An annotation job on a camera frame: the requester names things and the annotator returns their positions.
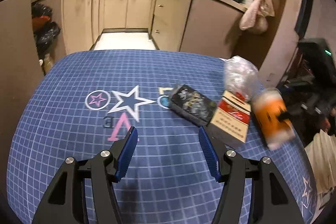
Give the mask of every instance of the black garbage bag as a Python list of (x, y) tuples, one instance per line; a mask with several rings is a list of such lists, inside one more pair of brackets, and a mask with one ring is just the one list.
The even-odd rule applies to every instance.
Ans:
[(56, 22), (47, 22), (36, 34), (36, 48), (40, 59), (44, 58), (53, 41), (61, 32)]
[(38, 2), (34, 2), (31, 4), (31, 17), (41, 17), (41, 16), (47, 16), (47, 17), (51, 17), (53, 13), (52, 8), (43, 5), (41, 3)]

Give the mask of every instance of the blue gripper pad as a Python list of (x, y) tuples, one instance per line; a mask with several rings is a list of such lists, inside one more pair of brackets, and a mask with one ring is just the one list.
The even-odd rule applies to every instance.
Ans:
[(219, 179), (221, 178), (221, 173), (219, 171), (219, 159), (204, 127), (199, 128), (198, 140), (199, 144), (201, 145), (211, 176), (214, 177), (216, 181), (219, 181)]
[(119, 182), (126, 175), (137, 143), (138, 131), (136, 128), (133, 128), (120, 153), (120, 156), (118, 157), (118, 168), (115, 173), (115, 178), (117, 182)]

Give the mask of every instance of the metal screw cap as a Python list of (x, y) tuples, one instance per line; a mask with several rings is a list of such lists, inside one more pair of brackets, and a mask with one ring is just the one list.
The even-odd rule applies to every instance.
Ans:
[(73, 157), (69, 157), (69, 158), (67, 158), (66, 160), (65, 160), (65, 162), (67, 163), (67, 164), (71, 164), (71, 163), (73, 163), (74, 162), (74, 158)]
[(234, 157), (234, 156), (236, 156), (236, 152), (233, 151), (233, 150), (228, 150), (228, 151), (226, 152), (226, 154), (227, 154), (229, 157)]
[(110, 155), (110, 151), (108, 151), (108, 150), (104, 150), (104, 151), (100, 152), (100, 155), (101, 155), (102, 157), (108, 157), (108, 156)]
[(262, 161), (265, 163), (265, 164), (270, 164), (272, 161), (269, 157), (263, 157)]

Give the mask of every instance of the table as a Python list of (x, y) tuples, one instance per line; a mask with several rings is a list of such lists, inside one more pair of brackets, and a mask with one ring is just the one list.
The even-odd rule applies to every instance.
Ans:
[[(24, 224), (31, 223), (66, 157), (91, 158), (135, 126), (138, 145), (126, 177), (114, 184), (124, 224), (211, 223), (223, 185), (210, 176), (198, 128), (167, 108), (167, 93), (186, 83), (218, 102), (224, 67), (218, 58), (182, 52), (113, 50), (65, 57), (39, 85), (18, 124), (8, 160), (9, 205)], [(270, 151), (251, 121), (247, 142), (237, 151), (255, 160), (271, 157), (310, 223), (317, 194), (299, 138)], [(250, 190), (246, 180), (241, 224), (247, 223)], [(89, 181), (86, 195), (94, 223)]]

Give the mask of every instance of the floor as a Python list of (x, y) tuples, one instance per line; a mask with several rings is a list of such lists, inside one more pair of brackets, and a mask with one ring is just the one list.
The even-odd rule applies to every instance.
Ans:
[(103, 33), (94, 51), (98, 50), (155, 50), (146, 32)]

